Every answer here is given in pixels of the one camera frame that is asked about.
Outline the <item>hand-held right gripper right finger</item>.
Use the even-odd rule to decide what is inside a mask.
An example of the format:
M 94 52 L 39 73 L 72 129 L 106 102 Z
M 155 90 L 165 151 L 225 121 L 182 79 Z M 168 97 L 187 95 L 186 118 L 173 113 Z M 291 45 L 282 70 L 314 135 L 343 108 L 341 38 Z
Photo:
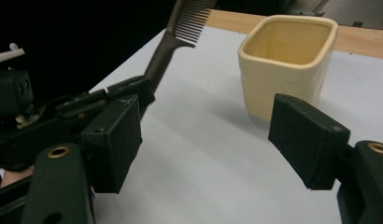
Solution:
M 313 105 L 291 95 L 275 95 L 268 140 L 308 189 L 333 187 L 334 161 L 349 137 L 348 128 Z

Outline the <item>black comb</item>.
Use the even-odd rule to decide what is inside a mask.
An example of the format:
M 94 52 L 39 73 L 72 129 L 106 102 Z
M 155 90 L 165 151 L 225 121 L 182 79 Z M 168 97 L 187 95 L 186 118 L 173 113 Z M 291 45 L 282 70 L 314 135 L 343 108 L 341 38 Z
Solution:
M 194 48 L 217 0 L 177 0 L 163 38 L 144 73 L 156 91 L 176 49 Z

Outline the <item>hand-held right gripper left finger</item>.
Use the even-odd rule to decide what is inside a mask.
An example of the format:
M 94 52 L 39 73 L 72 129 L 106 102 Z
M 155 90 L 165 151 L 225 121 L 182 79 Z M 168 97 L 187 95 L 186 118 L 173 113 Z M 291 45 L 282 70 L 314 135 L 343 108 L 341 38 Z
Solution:
M 97 193 L 119 193 L 142 143 L 136 95 L 110 103 L 81 132 L 92 187 Z

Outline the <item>cream square cup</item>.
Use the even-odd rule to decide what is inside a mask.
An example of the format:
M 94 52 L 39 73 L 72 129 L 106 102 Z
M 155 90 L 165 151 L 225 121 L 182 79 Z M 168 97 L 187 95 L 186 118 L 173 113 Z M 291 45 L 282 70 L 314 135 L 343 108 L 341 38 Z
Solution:
M 249 115 L 270 120 L 278 93 L 316 105 L 337 33 L 337 22 L 322 17 L 275 15 L 263 19 L 238 49 Z

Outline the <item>white board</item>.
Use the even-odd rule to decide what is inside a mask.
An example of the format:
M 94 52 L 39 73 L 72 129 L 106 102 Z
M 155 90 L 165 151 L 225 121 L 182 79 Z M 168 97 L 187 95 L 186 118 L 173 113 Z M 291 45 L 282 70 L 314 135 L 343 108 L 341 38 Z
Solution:
M 98 224 L 341 224 L 335 191 L 307 189 L 248 115 L 242 40 L 208 27 L 175 52 L 121 192 L 95 198 Z

